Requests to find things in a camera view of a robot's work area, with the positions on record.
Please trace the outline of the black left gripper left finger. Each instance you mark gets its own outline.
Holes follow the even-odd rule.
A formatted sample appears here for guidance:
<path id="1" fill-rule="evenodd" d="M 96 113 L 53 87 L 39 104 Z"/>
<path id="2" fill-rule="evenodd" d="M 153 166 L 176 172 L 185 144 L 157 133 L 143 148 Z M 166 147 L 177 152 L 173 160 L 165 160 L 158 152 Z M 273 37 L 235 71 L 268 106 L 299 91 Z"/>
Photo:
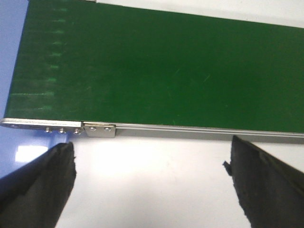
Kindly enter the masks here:
<path id="1" fill-rule="evenodd" d="M 76 179 L 74 146 L 59 143 L 0 180 L 2 228 L 54 228 Z"/>

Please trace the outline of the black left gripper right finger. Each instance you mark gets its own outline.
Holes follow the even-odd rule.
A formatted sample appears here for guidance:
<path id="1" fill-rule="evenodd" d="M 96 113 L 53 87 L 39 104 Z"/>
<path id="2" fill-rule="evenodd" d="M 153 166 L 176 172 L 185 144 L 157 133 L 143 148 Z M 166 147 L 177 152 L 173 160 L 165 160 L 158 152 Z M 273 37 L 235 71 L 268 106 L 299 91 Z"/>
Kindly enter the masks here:
<path id="1" fill-rule="evenodd" d="M 223 166 L 251 227 L 304 226 L 303 172 L 237 136 Z"/>

